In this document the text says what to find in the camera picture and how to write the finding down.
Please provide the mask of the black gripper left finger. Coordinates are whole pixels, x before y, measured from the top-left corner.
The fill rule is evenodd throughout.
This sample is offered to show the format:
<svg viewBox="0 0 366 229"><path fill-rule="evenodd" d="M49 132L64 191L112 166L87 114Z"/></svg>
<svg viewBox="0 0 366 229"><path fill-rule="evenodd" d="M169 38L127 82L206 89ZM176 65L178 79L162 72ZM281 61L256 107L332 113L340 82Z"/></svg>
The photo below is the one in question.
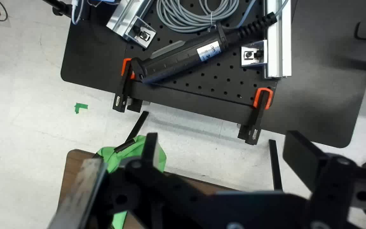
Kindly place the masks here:
<svg viewBox="0 0 366 229"><path fill-rule="evenodd" d="M127 175L148 175L159 172L159 136L157 132L136 136L119 152L119 170Z"/></svg>

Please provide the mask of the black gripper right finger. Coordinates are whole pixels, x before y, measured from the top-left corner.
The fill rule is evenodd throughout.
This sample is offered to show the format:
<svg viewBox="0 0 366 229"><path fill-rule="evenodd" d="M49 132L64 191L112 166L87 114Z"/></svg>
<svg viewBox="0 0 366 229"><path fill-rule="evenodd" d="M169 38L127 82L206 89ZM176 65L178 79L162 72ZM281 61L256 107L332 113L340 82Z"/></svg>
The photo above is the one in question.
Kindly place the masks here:
<svg viewBox="0 0 366 229"><path fill-rule="evenodd" d="M328 155L299 131L289 131L285 138L284 159L303 183L313 189Z"/></svg>

